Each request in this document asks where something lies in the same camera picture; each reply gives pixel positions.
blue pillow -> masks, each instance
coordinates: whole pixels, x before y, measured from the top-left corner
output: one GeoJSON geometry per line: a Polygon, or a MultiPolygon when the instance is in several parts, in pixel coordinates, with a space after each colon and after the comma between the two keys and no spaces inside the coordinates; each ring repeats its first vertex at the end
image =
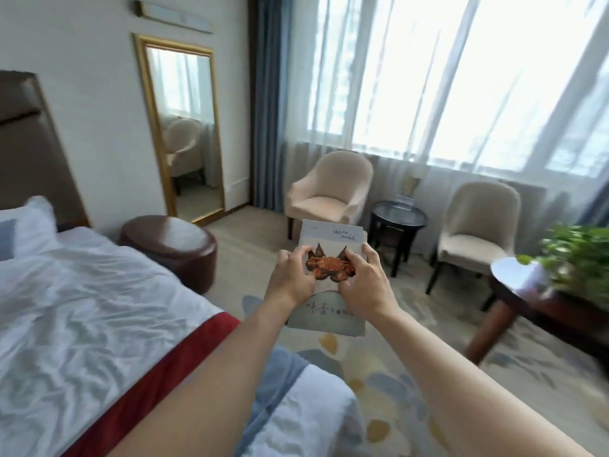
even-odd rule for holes
{"type": "Polygon", "coordinates": [[[15,227],[16,219],[0,221],[0,261],[15,257],[15,227]]]}

person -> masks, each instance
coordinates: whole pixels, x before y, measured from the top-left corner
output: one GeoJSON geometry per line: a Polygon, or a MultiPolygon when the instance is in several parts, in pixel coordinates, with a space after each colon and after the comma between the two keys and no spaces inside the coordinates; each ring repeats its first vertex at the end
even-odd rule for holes
{"type": "MultiPolygon", "coordinates": [[[[303,270],[311,247],[279,253],[264,302],[109,454],[111,457],[230,456],[285,320],[313,293],[303,270]]],[[[340,283],[347,306],[370,322],[415,378],[456,456],[590,456],[541,415],[421,326],[397,303],[378,254],[347,252],[356,269],[340,283]]]]}

brown leather ottoman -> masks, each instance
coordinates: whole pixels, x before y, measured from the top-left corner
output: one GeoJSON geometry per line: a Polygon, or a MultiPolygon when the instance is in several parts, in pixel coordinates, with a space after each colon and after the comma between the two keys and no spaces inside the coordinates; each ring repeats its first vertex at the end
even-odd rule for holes
{"type": "Polygon", "coordinates": [[[138,216],[123,225],[118,244],[144,253],[198,294],[214,283],[216,238],[192,223],[172,216],[138,216]]]}

brown wooden table leg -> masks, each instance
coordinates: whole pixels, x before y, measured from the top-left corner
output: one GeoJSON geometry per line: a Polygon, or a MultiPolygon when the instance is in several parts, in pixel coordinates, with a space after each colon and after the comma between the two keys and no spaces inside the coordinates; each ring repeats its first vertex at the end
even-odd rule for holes
{"type": "Polygon", "coordinates": [[[480,364],[503,333],[510,328],[517,316],[516,311],[503,301],[497,300],[488,311],[480,329],[469,342],[463,355],[476,366],[480,364]]]}

bed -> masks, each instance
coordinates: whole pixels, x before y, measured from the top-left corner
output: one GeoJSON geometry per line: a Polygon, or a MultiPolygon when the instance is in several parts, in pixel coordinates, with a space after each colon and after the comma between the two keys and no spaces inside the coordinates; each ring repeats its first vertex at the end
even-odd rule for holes
{"type": "MultiPolygon", "coordinates": [[[[0,176],[0,455],[103,457],[239,321],[143,254],[74,227],[87,218],[35,76],[0,73],[3,97],[0,146],[21,156],[0,176]]],[[[351,455],[362,441],[353,392],[276,347],[236,454],[351,455]]]]}

